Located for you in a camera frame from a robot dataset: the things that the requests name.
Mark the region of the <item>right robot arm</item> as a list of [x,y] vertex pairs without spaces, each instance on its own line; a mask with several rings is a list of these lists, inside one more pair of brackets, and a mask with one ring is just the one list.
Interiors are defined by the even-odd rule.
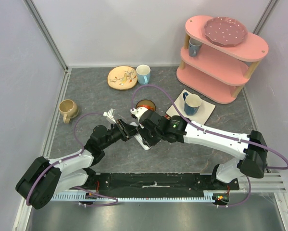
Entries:
[[210,177],[215,189],[222,189],[233,179],[243,175],[262,179],[266,168],[267,151],[260,146],[265,143],[262,134],[233,134],[201,125],[175,115],[170,119],[144,107],[136,109],[133,117],[139,122],[139,132],[151,147],[160,140],[210,147],[233,156],[224,164],[217,164]]

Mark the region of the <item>white remote control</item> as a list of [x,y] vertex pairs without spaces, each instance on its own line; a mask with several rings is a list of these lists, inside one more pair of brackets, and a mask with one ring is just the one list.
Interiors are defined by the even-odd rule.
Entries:
[[[138,126],[140,126],[141,127],[141,125],[138,125],[136,122],[131,122],[131,123],[129,123],[130,125],[132,125],[132,126],[135,126],[135,127],[138,127]],[[149,150],[151,147],[149,147],[145,142],[144,142],[144,139],[142,138],[142,136],[140,135],[140,140],[137,140],[138,141],[138,143],[141,145],[141,147],[145,150],[145,151],[147,151],[147,150]]]

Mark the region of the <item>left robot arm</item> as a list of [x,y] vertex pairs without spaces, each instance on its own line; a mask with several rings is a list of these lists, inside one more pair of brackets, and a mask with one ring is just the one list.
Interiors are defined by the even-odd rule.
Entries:
[[53,196],[76,186],[91,189],[95,172],[91,166],[104,156],[104,149],[138,134],[139,126],[119,119],[110,129],[96,126],[79,151],[56,159],[36,158],[16,184],[15,190],[35,209],[44,207]]

